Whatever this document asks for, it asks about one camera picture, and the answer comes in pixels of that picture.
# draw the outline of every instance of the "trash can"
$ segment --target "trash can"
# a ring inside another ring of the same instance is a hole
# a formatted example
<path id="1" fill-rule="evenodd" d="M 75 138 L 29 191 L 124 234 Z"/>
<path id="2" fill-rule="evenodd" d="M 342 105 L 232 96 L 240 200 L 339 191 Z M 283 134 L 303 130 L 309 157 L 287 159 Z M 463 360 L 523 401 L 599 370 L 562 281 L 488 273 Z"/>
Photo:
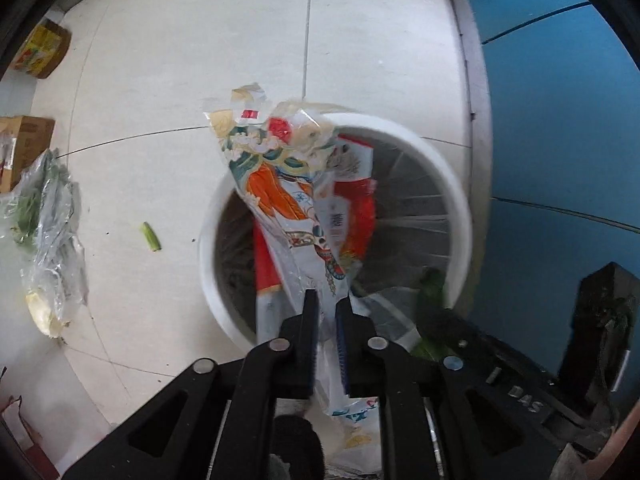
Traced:
<path id="1" fill-rule="evenodd" d="M 440 153 L 392 121 L 353 112 L 326 114 L 342 134 L 373 146 L 376 227 L 358 287 L 372 294 L 413 287 L 427 267 L 446 273 L 453 307 L 466 280 L 472 230 L 466 195 Z M 243 351 L 256 343 L 253 216 L 227 173 L 198 240 L 200 283 L 227 336 Z"/>

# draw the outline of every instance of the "brown cardboard box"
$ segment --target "brown cardboard box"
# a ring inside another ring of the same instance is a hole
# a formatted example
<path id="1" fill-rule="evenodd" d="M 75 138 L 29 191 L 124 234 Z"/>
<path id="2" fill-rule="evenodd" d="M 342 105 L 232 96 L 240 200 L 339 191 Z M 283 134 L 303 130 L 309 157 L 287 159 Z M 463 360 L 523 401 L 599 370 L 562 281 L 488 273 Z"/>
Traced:
<path id="1" fill-rule="evenodd" d="M 0 193 L 11 191 L 20 181 L 22 170 L 49 147 L 54 124 L 53 119 L 41 117 L 0 117 L 0 137 L 10 138 L 4 150 L 0 144 Z"/>

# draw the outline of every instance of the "tile floor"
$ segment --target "tile floor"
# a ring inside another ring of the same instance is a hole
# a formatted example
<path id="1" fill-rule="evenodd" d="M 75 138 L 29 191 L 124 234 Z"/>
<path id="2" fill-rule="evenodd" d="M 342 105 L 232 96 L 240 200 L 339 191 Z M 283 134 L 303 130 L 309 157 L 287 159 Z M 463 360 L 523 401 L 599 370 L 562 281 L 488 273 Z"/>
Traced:
<path id="1" fill-rule="evenodd" d="M 89 308 L 65 353 L 118 423 L 193 360 L 239 358 L 200 291 L 196 241 L 225 167 L 203 106 L 259 82 L 274 102 L 335 102 L 430 139 L 468 188 L 462 54 L 449 0 L 84 0 L 31 113 L 81 187 Z M 162 251 L 148 250 L 148 221 Z"/>

